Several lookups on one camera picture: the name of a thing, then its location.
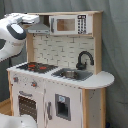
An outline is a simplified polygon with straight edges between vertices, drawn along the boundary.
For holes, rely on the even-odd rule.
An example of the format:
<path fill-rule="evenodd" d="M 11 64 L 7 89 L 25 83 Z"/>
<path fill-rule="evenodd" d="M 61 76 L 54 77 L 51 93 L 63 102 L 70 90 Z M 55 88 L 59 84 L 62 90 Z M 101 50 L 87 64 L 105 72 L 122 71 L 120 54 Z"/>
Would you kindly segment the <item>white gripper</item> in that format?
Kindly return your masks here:
<path fill-rule="evenodd" d="M 36 24 L 40 21 L 38 15 L 13 13 L 12 16 L 18 23 L 22 23 L 22 24 Z"/>

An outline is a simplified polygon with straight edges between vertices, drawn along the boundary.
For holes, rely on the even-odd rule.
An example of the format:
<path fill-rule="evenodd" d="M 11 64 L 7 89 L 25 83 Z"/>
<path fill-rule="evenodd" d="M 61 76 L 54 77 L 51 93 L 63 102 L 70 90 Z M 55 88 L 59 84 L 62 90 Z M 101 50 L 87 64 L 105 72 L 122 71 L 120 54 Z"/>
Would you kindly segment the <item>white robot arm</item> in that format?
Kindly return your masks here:
<path fill-rule="evenodd" d="M 33 25 L 38 22 L 38 15 L 25 13 L 6 14 L 3 19 L 0 19 L 0 39 L 5 40 L 3 48 L 0 49 L 0 62 L 22 51 L 26 31 L 21 24 Z M 0 128 L 37 128 L 37 124 L 30 115 L 9 116 L 0 113 Z"/>

